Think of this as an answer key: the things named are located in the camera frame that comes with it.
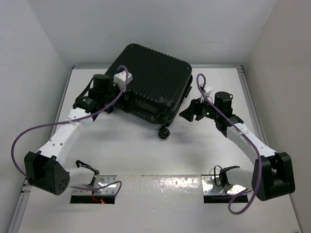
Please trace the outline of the black hard-shell suitcase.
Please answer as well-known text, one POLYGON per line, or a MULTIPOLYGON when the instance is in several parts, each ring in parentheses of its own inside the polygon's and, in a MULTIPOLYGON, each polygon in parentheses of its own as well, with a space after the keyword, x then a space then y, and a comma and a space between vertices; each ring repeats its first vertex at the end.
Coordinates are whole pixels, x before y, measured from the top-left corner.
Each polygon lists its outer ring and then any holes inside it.
POLYGON ((115 107, 161 125, 158 135, 167 139, 168 127, 191 90, 191 65, 139 44, 127 45, 106 75, 113 77, 120 65, 128 69, 132 80, 115 107))

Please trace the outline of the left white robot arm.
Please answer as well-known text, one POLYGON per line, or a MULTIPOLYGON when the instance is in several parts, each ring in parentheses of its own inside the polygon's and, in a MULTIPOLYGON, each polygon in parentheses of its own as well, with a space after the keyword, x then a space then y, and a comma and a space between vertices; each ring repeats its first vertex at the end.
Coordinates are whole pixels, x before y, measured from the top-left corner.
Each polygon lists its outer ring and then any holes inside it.
POLYGON ((75 99, 66 123, 37 152, 28 152, 24 164, 28 183, 54 195, 61 195, 68 187, 85 190, 94 183, 99 170, 77 160, 74 168, 64 168, 66 157, 99 113, 111 108, 121 97, 131 75, 120 72, 113 78, 96 74, 75 99))

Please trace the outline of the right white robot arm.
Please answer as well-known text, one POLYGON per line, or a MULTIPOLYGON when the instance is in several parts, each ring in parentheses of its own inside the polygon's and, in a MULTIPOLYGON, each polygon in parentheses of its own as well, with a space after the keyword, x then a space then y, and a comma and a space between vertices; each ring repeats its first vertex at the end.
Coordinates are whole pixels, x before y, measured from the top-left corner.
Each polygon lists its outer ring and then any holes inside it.
POLYGON ((241 185, 254 191, 261 201, 293 193, 295 182, 290 155, 268 147, 249 131, 244 121, 233 114, 232 99, 227 92, 217 92, 214 103, 193 99, 179 114, 189 122, 205 117, 214 120, 217 130, 235 143, 254 167, 253 172, 237 165, 221 168, 215 184, 221 187, 241 185))

